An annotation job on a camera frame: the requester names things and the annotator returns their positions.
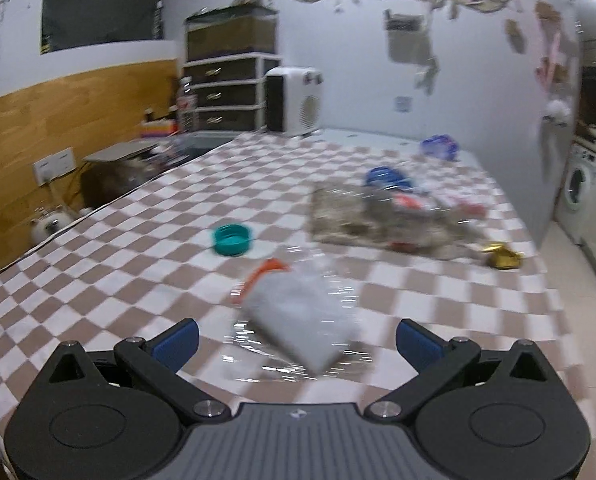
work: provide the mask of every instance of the drawer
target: drawer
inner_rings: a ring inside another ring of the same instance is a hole
[[[199,112],[200,130],[251,132],[256,129],[256,112],[257,110]]]
[[[269,72],[272,68],[280,66],[280,61],[277,59],[264,59],[263,60],[263,76]]]
[[[256,58],[188,66],[185,68],[185,75],[192,77],[192,84],[255,79]]]
[[[199,107],[252,106],[256,104],[256,85],[197,88]]]

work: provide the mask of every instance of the washing machine door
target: washing machine door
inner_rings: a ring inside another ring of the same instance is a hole
[[[589,168],[580,164],[575,164],[569,172],[565,183],[564,198],[565,204],[572,211],[580,209],[587,199],[591,188],[593,175]]]

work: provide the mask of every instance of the floor tile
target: floor tile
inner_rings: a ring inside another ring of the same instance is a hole
[[[547,265],[548,283],[558,288],[580,347],[596,419],[596,276],[580,248],[556,223],[550,225],[540,252]],[[578,480],[596,480],[596,441]]]
[[[562,296],[596,298],[596,275],[586,256],[558,224],[552,222],[540,248],[547,265],[547,280]]]

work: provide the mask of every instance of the white plush toy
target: white plush toy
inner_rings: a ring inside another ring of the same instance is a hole
[[[564,128],[571,123],[572,116],[573,112],[569,103],[556,98],[547,103],[542,119]]]

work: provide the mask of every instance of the teal bottle cap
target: teal bottle cap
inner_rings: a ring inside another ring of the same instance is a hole
[[[214,231],[214,250],[222,256],[240,256],[250,246],[251,231],[244,225],[227,224]]]

